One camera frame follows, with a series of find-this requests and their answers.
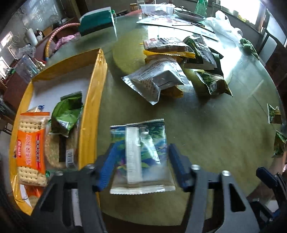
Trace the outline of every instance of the window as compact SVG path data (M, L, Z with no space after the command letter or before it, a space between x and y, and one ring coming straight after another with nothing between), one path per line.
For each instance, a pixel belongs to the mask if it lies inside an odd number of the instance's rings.
M1 40L1 45L5 47L5 45L8 43L8 41L13 37L12 32L8 32L7 35Z
M221 0L220 4L229 9L231 13L234 10L238 11L242 18L256 24L260 0Z
M3 57L0 57L0 74L3 78L6 77L5 71L10 68Z

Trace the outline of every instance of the barcode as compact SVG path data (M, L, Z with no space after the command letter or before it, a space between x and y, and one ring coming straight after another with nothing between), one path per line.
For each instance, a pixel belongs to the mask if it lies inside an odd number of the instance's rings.
M74 149L66 150L66 167L67 168L75 168Z

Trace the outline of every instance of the wooden chair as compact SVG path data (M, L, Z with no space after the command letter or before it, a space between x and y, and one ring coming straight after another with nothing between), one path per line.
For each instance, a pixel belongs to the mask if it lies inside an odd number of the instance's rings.
M266 36L258 49L258 54L260 56L268 38L272 38L276 42L277 46L266 62L265 69L270 74L283 102L284 110L287 112L287 49L266 28L263 29L263 32Z

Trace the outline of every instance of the cracker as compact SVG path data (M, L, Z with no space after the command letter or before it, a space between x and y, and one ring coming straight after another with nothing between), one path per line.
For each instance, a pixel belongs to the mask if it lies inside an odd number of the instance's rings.
M17 170L20 183L25 183L29 185L38 185L38 186L47 185L46 175L40 173L38 170L24 166L17 167Z
M18 130L25 133L34 133L46 128L47 117L33 117L21 115ZM17 167L19 183L32 186L46 186L47 177L36 169L19 166Z
M59 135L47 134L45 140L45 156L49 164L55 168L64 169L66 168L65 162L59 162ZM75 126L69 133L69 137L66 139L66 150L73 149L74 156L77 148L77 126Z
M30 201L30 204L31 204L32 208L35 208L39 198L37 196L34 196L34 195L30 196L28 198L29 198L29 201Z

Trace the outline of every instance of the orange biscuit package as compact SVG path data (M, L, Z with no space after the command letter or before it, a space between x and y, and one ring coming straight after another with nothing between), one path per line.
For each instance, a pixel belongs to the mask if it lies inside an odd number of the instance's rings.
M16 142L19 183L46 186L44 144L49 112L25 112L20 115Z
M34 208L43 193L44 187L25 185L25 189L29 202L32 208Z

